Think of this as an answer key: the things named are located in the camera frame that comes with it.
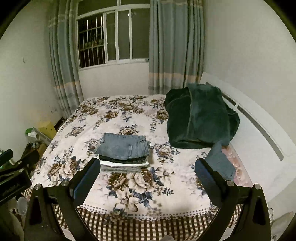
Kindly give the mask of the light blue denim shorts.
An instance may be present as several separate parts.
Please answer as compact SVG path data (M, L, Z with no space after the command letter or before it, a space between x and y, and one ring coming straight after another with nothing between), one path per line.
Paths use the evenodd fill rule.
M97 155L118 160L130 160L149 156L150 141L145 136L105 133Z

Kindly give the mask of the pink pillow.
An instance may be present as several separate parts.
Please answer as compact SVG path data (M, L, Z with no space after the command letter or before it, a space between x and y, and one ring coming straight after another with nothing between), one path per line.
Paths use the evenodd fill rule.
M231 145L227 147L222 147L222 152L235 168L234 183L238 186L252 187L253 183L250 179L250 176L248 175L243 162L241 161L234 148Z

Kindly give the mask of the brown cardboard box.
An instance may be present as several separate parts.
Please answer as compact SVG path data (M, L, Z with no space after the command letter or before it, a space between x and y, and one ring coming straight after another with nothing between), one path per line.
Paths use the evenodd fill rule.
M45 153L47 149L47 146L45 144L40 144L39 148L37 149L38 153L39 153L39 158L41 158L43 156L43 154Z

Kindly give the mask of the grey folded garment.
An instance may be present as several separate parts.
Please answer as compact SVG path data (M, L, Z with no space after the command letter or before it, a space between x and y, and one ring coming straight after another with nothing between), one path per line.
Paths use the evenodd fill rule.
M109 167L109 166L101 166L101 170L103 172L118 172L118 173L130 173L130 172L140 172L141 167Z

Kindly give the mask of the green white plastic bag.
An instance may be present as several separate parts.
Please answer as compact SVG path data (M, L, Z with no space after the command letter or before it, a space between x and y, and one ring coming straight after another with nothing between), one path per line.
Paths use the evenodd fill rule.
M30 142L40 141L41 134L40 131L34 127L25 130L25 136Z

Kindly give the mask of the dark folded jeans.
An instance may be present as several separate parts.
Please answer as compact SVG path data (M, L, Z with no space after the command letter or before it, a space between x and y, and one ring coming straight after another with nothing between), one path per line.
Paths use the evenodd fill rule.
M133 159L114 159L107 156L99 155L99 159L102 161L109 161L113 163L123 163L123 164L142 164L147 161L147 157L139 157L139 158L133 158Z

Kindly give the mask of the white bed headboard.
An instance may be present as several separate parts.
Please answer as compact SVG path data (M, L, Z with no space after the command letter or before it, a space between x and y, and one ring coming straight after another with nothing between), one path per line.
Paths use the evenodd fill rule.
M269 113L240 90L206 72L201 83L218 87L238 113L240 124L231 145L252 183L260 184L271 201L295 179L295 144Z

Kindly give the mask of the yellow cardboard box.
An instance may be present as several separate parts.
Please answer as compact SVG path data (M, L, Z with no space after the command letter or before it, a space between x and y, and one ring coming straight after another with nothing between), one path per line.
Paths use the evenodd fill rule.
M53 139L57 133L51 121L40 122L38 124L38 130L50 139Z

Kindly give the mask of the floral bed sheet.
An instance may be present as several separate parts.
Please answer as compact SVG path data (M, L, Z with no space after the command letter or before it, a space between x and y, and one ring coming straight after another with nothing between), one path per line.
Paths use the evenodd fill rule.
M70 180L97 156L105 133L145 136L145 164L103 161L78 212L99 240L194 240L217 212L194 171L209 149L173 147L163 95L89 98L60 127L31 181L44 187Z

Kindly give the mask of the dark green plush blanket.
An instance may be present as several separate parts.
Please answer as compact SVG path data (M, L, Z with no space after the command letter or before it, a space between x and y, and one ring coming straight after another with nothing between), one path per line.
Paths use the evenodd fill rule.
M228 146L240 124L238 113L223 100L222 91L210 84L170 90L165 109L169 142L175 148Z

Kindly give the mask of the left teal curtain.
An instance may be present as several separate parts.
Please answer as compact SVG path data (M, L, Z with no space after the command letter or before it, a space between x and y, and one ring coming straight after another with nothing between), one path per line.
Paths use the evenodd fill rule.
M78 1L52 1L48 15L53 86L64 118L84 101L75 44L77 8Z

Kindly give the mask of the teal curtain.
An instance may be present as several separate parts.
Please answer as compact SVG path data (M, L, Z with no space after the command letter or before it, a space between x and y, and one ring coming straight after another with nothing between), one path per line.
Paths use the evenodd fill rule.
M52 1L48 15L53 86L64 118L84 101L75 44L77 8L78 1Z
M198 83L205 50L203 2L151 1L149 23L149 93Z

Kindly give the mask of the window with metal bars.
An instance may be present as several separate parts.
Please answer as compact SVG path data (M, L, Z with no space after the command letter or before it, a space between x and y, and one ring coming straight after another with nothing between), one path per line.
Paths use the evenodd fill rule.
M147 62L149 1L80 1L77 7L79 66Z

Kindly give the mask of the right teal curtain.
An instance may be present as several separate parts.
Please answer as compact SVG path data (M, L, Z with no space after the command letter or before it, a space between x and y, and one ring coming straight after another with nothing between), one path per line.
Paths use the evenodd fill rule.
M203 2L151 1L149 23L149 93L198 83L205 50Z

